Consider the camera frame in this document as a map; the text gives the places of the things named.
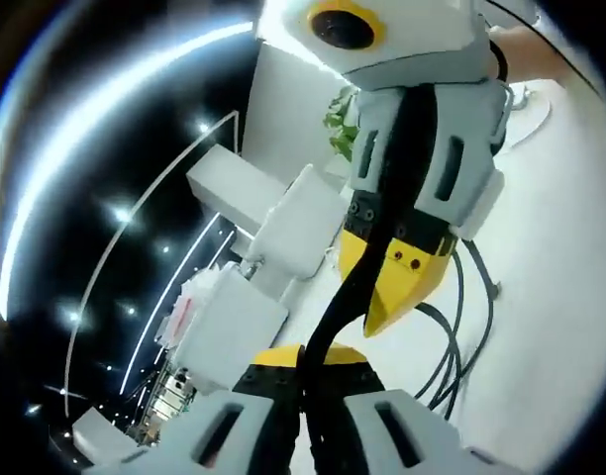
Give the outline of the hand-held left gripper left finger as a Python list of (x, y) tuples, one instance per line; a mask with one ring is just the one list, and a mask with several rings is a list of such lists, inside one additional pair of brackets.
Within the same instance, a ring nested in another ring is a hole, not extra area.
[(300, 430), (305, 347), (262, 351), (231, 390), (200, 396), (165, 423), (155, 446), (88, 474), (287, 474)]

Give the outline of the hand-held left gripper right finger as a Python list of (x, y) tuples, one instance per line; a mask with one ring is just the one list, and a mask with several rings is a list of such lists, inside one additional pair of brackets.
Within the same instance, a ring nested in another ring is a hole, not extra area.
[(510, 474), (403, 390), (387, 390), (367, 359), (341, 344), (306, 383), (306, 417), (318, 474)]

